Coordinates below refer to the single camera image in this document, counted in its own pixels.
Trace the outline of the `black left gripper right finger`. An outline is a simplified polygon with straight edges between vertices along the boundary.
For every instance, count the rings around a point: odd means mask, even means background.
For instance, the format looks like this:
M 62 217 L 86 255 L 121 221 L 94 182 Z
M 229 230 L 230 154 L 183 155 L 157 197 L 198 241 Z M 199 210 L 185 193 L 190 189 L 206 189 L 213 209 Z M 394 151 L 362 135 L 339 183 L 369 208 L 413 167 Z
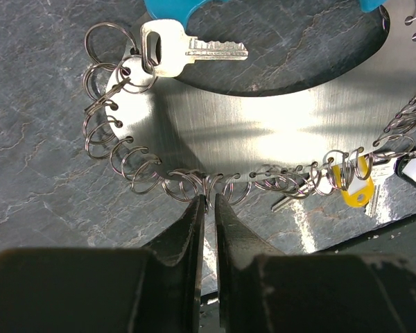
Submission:
M 416 332 L 416 268 L 397 255 L 285 255 L 216 196 L 226 332 Z

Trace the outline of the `black key tag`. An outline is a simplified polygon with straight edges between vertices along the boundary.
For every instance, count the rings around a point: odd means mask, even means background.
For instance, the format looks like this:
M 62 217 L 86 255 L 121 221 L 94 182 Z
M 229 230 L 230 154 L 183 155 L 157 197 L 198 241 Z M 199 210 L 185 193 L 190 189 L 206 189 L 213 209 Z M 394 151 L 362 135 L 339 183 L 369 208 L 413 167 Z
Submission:
M 395 174 L 416 188 L 416 149 L 397 160 Z

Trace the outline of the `blue key tag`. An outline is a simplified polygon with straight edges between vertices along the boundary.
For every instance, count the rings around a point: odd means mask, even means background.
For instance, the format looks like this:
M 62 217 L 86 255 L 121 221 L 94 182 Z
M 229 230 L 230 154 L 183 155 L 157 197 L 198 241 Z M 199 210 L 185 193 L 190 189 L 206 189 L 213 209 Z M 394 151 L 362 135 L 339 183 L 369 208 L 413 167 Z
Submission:
M 146 12 L 152 19 L 174 19 L 187 27 L 194 12 L 204 6 L 213 4 L 228 6 L 230 4 L 244 5 L 246 8 L 254 6 L 256 9 L 268 7 L 271 12 L 280 10 L 288 16 L 294 13 L 305 14 L 310 8 L 319 5 L 340 5 L 349 3 L 351 7 L 358 7 L 361 12 L 373 12 L 384 7 L 387 1 L 144 1 Z

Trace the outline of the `yellow key tag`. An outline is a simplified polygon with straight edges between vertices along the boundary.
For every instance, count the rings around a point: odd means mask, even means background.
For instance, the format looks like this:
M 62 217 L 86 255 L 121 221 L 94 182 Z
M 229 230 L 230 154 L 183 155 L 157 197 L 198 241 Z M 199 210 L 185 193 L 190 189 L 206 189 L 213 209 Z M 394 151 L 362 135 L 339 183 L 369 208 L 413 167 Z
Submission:
M 332 166 L 331 174 L 335 186 L 348 206 L 363 207 L 372 198 L 374 183 L 371 178 L 371 166 L 370 160 L 364 156 Z

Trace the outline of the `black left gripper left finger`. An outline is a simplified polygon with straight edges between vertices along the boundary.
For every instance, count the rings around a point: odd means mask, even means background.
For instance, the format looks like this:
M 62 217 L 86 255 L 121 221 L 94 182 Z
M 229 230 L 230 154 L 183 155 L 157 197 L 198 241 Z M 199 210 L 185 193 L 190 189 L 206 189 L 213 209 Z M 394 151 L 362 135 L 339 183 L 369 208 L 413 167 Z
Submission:
M 0 332 L 197 332 L 205 197 L 140 248 L 0 252 Z

